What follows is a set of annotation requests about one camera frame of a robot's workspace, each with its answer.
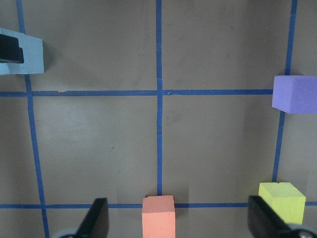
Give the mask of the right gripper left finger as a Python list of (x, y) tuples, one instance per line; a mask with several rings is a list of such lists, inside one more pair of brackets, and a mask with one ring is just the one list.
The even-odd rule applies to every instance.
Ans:
[(107, 198), (96, 198), (76, 231), (60, 231), (54, 235), (54, 238), (106, 238), (108, 232)]

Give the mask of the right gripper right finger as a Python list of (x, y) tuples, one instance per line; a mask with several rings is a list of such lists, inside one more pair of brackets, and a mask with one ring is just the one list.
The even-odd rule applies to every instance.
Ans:
[(260, 197), (248, 198), (248, 229), (254, 238), (315, 238), (317, 234), (302, 225), (285, 223)]

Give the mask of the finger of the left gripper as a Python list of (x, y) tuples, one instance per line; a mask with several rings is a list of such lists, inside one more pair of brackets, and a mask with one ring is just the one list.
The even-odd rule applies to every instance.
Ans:
[(23, 49), (19, 46), (17, 38), (0, 35), (0, 62), (1, 63), (24, 63)]

